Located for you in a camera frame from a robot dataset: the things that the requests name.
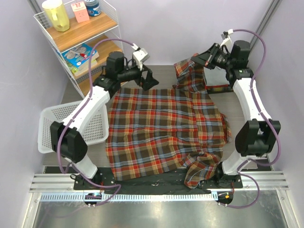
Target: cable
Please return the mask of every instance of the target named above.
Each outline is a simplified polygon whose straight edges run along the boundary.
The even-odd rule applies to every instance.
[[[221,50],[224,52],[224,48],[226,50],[226,54],[230,55],[230,52],[228,51],[228,48],[227,46],[224,44],[222,47],[221,47]]]
[[[232,187],[232,195],[234,194],[234,184],[233,182],[231,183],[231,187]]]
[[[59,137],[59,140],[58,140],[58,145],[57,145],[57,159],[58,159],[58,164],[59,164],[59,168],[60,168],[60,171],[63,173],[63,174],[66,174],[68,172],[68,168],[69,166],[67,166],[67,168],[64,170],[64,168],[62,167],[62,162],[61,162],[61,144],[62,144],[62,140],[63,140],[63,137],[65,135],[65,133],[67,132],[69,126],[71,125],[71,123],[74,121],[74,119],[79,115],[79,113],[84,109],[84,107],[89,103],[89,101],[91,100],[92,98],[92,95],[93,95],[93,80],[92,80],[92,72],[91,72],[91,61],[92,61],[92,53],[95,51],[96,47],[98,45],[100,45],[101,43],[103,42],[106,42],[106,41],[111,41],[111,40],[117,40],[117,41],[121,41],[121,42],[124,42],[124,43],[127,43],[127,44],[130,44],[131,46],[133,46],[133,43],[129,42],[129,41],[126,41],[126,40],[123,40],[123,39],[118,39],[118,38],[115,38],[115,39],[103,39],[101,41],[99,41],[97,44],[95,44],[95,46],[92,48],[91,50],[91,54],[89,56],[89,80],[90,80],[90,92],[89,92],[89,97],[87,98],[87,100],[85,101],[85,103],[80,107],[80,109],[75,113],[75,115],[72,117],[72,119],[67,123],[67,125],[64,127],[60,137]],[[120,190],[121,188],[121,185],[120,184],[115,184],[115,185],[110,185],[110,186],[103,186],[103,185],[98,185],[98,184],[95,184],[93,183],[92,181],[90,181],[85,175],[83,175],[75,166],[73,166],[73,168],[80,173],[80,175],[87,181],[89,182],[90,184],[96,186],[96,187],[99,187],[99,188],[115,188],[115,187],[118,187],[118,189],[116,190],[116,192],[110,196],[108,199],[106,199],[105,201],[101,202],[101,203],[98,203],[96,204],[96,206],[99,206],[99,205],[103,205],[105,204],[106,202],[108,202],[111,198],[114,197],[115,194],[118,193],[118,191]]]
[[[260,105],[259,105],[259,103],[258,103],[258,101],[256,99],[257,97],[255,95],[255,92],[253,90],[253,82],[254,82],[257,74],[260,72],[261,67],[262,67],[262,65],[263,65],[263,63],[265,61],[265,57],[266,57],[266,44],[265,44],[264,40],[262,39],[262,37],[260,37],[257,33],[253,32],[253,31],[250,31],[250,30],[247,30],[247,29],[234,29],[233,32],[248,32],[248,33],[251,33],[251,34],[255,35],[262,42],[262,44],[263,44],[263,48],[264,48],[263,58],[262,58],[260,65],[256,69],[256,72],[253,74],[252,79],[250,81],[250,91],[251,91],[252,98],[253,98],[253,100],[254,100],[254,102],[256,104],[257,110],[260,112],[260,115],[265,120],[265,122],[268,124],[268,126],[270,127],[271,131],[273,132],[273,134],[275,136],[276,143],[277,143],[277,154],[276,154],[275,159],[272,162],[268,163],[268,164],[260,163],[260,162],[254,160],[254,159],[251,159],[251,158],[249,158],[249,160],[252,161],[252,162],[255,162],[256,164],[258,164],[260,166],[271,166],[274,163],[276,163],[279,160],[280,156],[281,156],[281,141],[280,141],[280,138],[279,138],[278,134],[276,133],[275,128],[270,123],[270,121],[267,119],[267,117],[263,114],[262,109],[261,109],[261,107],[260,107]]]
[[[243,173],[240,172],[240,169],[241,169],[245,164],[247,164],[247,163],[248,163],[248,160],[246,160],[246,161],[244,161],[242,164],[240,164],[240,165],[238,166],[238,168],[237,168],[237,173],[238,173],[240,176],[250,178],[250,179],[256,184],[256,188],[257,188],[256,199],[255,199],[253,202],[251,202],[251,203],[249,203],[248,205],[245,205],[245,206],[234,206],[234,205],[228,205],[228,204],[224,204],[224,203],[219,203],[220,205],[225,206],[225,207],[228,207],[228,208],[244,209],[244,208],[249,208],[249,207],[251,207],[252,205],[254,205],[254,204],[257,202],[258,198],[260,197],[260,187],[259,187],[257,181],[256,181],[253,177],[251,177],[251,176],[249,176],[249,175],[246,175],[246,174],[243,174]]]
[[[101,67],[101,75],[105,75],[105,66]]]
[[[71,123],[74,121],[74,119],[79,115],[79,113],[85,108],[85,106],[89,103],[89,101],[91,100],[92,98],[92,94],[93,94],[93,80],[92,80],[92,72],[91,72],[91,61],[92,61],[92,53],[95,51],[96,47],[98,45],[100,45],[101,43],[103,42],[106,42],[106,41],[110,41],[110,40],[117,40],[117,41],[122,41],[122,42],[125,42],[127,44],[130,44],[130,45],[133,45],[131,42],[129,41],[126,41],[126,40],[123,40],[123,39],[103,39],[101,41],[99,41],[97,44],[95,44],[95,46],[92,48],[91,50],[91,54],[89,56],[89,80],[90,80],[90,92],[89,92],[89,97],[87,98],[87,100],[85,101],[85,103],[80,107],[80,109],[75,113],[75,115],[72,117],[72,119],[67,123],[67,125],[64,127],[60,137],[59,137],[59,140],[58,140],[58,145],[57,145],[57,160],[58,160],[58,164],[59,164],[59,168],[60,168],[60,171],[63,173],[63,174],[66,174],[67,171],[68,171],[68,167],[66,170],[63,169],[62,167],[62,162],[61,162],[61,144],[62,144],[62,140],[63,140],[63,137],[65,135],[65,133],[67,132],[69,126],[71,125]]]
[[[257,200],[258,200],[258,198],[260,196],[260,187],[259,187],[257,181],[253,177],[248,176],[246,174],[242,174],[240,172],[241,167],[243,167],[248,161],[255,162],[256,164],[261,165],[261,166],[271,166],[271,165],[273,165],[280,158],[280,155],[281,155],[281,141],[280,141],[280,138],[279,138],[278,134],[276,133],[275,128],[270,123],[270,121],[267,119],[267,117],[263,114],[262,109],[261,109],[261,107],[260,107],[260,105],[259,105],[259,103],[257,101],[257,97],[255,95],[255,92],[253,90],[253,82],[254,82],[255,78],[257,77],[257,74],[260,72],[260,70],[262,68],[262,65],[263,65],[263,63],[265,61],[265,58],[266,58],[266,44],[265,44],[263,38],[261,36],[259,36],[257,33],[253,32],[253,31],[250,31],[250,30],[247,30],[247,29],[234,29],[233,32],[248,32],[248,33],[251,33],[251,34],[255,35],[262,42],[262,45],[263,45],[263,48],[264,48],[264,53],[263,53],[263,57],[262,57],[260,65],[258,66],[258,68],[256,69],[256,72],[253,74],[253,76],[251,78],[251,81],[250,81],[250,92],[251,92],[252,98],[253,98],[253,100],[255,102],[257,110],[259,111],[260,115],[265,120],[265,122],[268,124],[268,126],[270,127],[271,131],[273,132],[273,134],[275,136],[276,143],[277,143],[277,154],[276,154],[275,159],[272,162],[270,162],[268,164],[264,164],[264,163],[260,163],[260,162],[254,160],[254,159],[249,158],[248,160],[244,161],[242,164],[240,164],[238,166],[238,168],[237,168],[238,174],[241,175],[241,176],[243,176],[243,177],[250,178],[256,184],[256,188],[257,188],[256,199],[252,203],[250,203],[248,205],[245,205],[245,206],[225,205],[223,203],[220,203],[220,204],[223,205],[223,206],[225,206],[225,207],[229,207],[229,208],[243,209],[243,208],[251,207],[252,205],[254,205],[257,202]]]

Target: gray floor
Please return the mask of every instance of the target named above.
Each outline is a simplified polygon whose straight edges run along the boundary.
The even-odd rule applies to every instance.
[[[234,193],[233,205],[246,205],[256,191]],[[230,209],[214,201],[108,203],[83,208],[83,202],[41,202],[35,228],[287,228],[275,190],[262,191],[247,209]]]
[[[173,66],[150,66],[153,71],[153,77],[160,83],[155,86],[156,89],[172,88],[176,83],[176,75]],[[135,82],[128,82],[124,87],[137,87]],[[234,151],[234,137],[244,124],[244,116],[242,108],[235,93],[211,94],[213,102],[218,109],[228,117],[228,121],[232,130],[233,142],[228,143],[224,147],[223,160],[225,160]],[[81,100],[81,96],[74,89],[71,83],[67,84],[62,103],[69,103]],[[105,143],[89,146],[88,155],[98,167],[108,167],[109,162],[105,153]],[[44,165],[57,165],[56,153],[46,154]],[[256,168],[255,164],[249,164],[247,168]]]

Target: book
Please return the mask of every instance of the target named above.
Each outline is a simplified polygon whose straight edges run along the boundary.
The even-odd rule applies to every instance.
[[[66,64],[75,77],[79,77],[84,72],[86,72],[89,68],[89,66],[88,66],[87,68],[83,68],[82,70],[79,70],[76,66],[74,66],[73,64],[71,64],[68,61],[66,61]],[[96,65],[97,65],[97,60],[96,59],[92,60],[91,67],[94,67]]]
[[[92,48],[87,44],[81,44],[77,47],[72,48],[64,53],[62,53],[63,58],[78,68],[78,70],[83,70],[84,68],[88,68],[88,60],[91,54]],[[97,59],[99,54],[96,50],[94,50],[92,55],[92,60]]]

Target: blue can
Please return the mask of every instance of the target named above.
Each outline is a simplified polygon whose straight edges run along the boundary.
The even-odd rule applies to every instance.
[[[84,0],[86,10],[91,17],[96,17],[101,14],[101,8],[98,0]]]

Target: plaid cloth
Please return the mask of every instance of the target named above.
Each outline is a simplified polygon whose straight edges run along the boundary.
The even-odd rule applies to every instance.
[[[174,89],[122,88],[114,98],[106,152],[119,181],[185,166],[184,183],[195,188],[214,175],[230,128],[204,89],[202,67],[189,59],[174,66]]]

